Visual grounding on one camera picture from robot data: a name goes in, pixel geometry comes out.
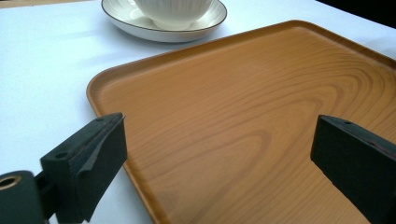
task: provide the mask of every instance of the table surface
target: table surface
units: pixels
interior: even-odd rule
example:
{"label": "table surface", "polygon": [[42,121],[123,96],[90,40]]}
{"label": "table surface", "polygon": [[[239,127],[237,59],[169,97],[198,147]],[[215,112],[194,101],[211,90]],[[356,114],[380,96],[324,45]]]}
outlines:
{"label": "table surface", "polygon": [[[42,156],[95,118],[88,83],[116,65],[289,20],[313,22],[396,59],[396,29],[314,0],[222,2],[228,17],[219,29],[180,44],[124,33],[96,0],[0,8],[0,174],[38,174]],[[57,223],[55,216],[49,222]],[[151,223],[123,169],[91,223]]]}

